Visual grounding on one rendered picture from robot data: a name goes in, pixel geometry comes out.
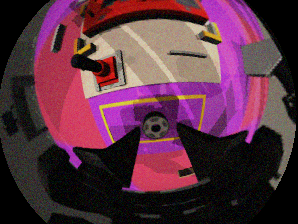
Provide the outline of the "yellow rectangular outline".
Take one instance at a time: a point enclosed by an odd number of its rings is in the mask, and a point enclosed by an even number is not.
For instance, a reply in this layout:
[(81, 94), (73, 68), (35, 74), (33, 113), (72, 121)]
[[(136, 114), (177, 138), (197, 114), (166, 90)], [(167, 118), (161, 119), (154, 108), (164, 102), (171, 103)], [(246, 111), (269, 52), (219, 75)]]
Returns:
[[(102, 108), (117, 107), (117, 105), (150, 103), (150, 101), (200, 99), (200, 97), (204, 97), (204, 99), (202, 99), (200, 124), (198, 124), (198, 131), (200, 131), (202, 120), (204, 120), (205, 100), (206, 100), (205, 96), (206, 95), (189, 95), (189, 96), (181, 95), (181, 96), (170, 96), (170, 97), (168, 97), (168, 96), (148, 97), (148, 99), (117, 101), (117, 103), (114, 103), (114, 104), (98, 105), (98, 107), (100, 107), (101, 116), (102, 116), (102, 119), (104, 119), (105, 128), (108, 129), (110, 139), (112, 139), (113, 143), (116, 143), (116, 140), (113, 140), (112, 133), (110, 133), (110, 131), (109, 131), (108, 123), (106, 123), (106, 117), (104, 116), (104, 112), (102, 112)], [(158, 141), (165, 141), (165, 140), (180, 140), (180, 137), (178, 137), (178, 136), (177, 137), (169, 137), (169, 139), (161, 139), (161, 140), (145, 140), (145, 141), (140, 141), (140, 143), (158, 143)]]

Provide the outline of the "tan rectangular block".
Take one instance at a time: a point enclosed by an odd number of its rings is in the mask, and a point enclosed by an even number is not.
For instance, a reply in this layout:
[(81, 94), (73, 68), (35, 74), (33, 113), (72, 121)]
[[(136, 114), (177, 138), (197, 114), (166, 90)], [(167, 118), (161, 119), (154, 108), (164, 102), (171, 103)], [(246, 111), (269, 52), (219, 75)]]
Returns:
[(177, 172), (178, 172), (178, 177), (180, 177), (180, 179), (182, 179), (182, 177), (196, 175), (196, 173), (194, 173), (193, 171), (193, 168), (180, 169), (180, 171), (177, 171)]

